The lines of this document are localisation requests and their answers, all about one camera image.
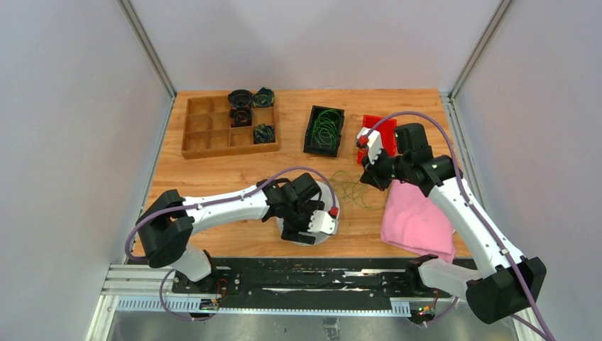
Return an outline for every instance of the black plastic container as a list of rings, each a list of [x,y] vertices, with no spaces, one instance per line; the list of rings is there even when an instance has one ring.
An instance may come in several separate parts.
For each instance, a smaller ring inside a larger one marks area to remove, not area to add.
[[[344,113],[343,109],[314,105],[310,122],[307,124],[307,130],[305,131],[303,152],[336,158],[341,144],[341,130],[345,120]]]

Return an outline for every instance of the gray floor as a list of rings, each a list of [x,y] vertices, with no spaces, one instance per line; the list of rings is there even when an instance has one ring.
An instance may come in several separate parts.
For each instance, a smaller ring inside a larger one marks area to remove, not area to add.
[[[186,323],[164,313],[117,312],[109,340],[518,340],[513,323],[492,325],[477,320],[466,305],[424,329],[405,318],[287,315],[216,315],[207,322]]]

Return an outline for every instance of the folded cloth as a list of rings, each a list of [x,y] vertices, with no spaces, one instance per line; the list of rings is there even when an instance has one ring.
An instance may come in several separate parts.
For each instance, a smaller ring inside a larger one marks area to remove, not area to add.
[[[381,240],[419,255],[454,260],[454,227],[417,186],[394,180],[385,206]]]

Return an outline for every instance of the wooden tray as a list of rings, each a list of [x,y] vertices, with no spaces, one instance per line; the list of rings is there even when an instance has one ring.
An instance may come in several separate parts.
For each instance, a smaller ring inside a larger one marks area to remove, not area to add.
[[[188,99],[182,139],[182,156],[209,158],[280,149],[280,121],[276,103],[269,108],[253,108],[253,125],[230,127],[230,102],[227,96]],[[274,126],[275,142],[253,144],[253,128],[259,124]]]

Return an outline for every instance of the green wire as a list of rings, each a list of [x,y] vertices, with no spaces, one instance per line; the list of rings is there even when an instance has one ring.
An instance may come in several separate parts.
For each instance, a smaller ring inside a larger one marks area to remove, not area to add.
[[[337,124],[341,121],[341,113],[335,109],[326,109],[318,114],[312,127],[311,137],[319,147],[334,148],[336,135],[339,133]]]
[[[359,175],[352,175],[345,170],[338,170],[334,172],[329,180],[341,202],[354,202],[357,206],[368,210],[382,210],[385,207],[384,201],[380,206],[372,206],[366,203],[364,195],[368,193],[370,188],[365,183],[361,183],[359,179]]]

